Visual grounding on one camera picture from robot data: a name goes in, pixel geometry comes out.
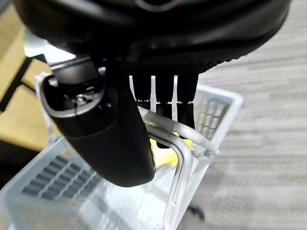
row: clear plastic crate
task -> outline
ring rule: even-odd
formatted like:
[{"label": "clear plastic crate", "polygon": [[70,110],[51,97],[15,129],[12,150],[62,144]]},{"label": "clear plastic crate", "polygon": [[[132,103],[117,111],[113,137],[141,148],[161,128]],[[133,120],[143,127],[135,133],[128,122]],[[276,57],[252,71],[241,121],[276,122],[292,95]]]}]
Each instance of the clear plastic crate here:
[{"label": "clear plastic crate", "polygon": [[[219,148],[242,102],[237,93],[199,85],[194,101],[196,130]],[[211,162],[203,153],[198,157],[203,150],[193,147],[190,181],[176,225]],[[1,190],[0,220],[8,230],[161,230],[174,174],[175,168],[165,166],[150,183],[118,187],[101,178],[61,138]]]}]

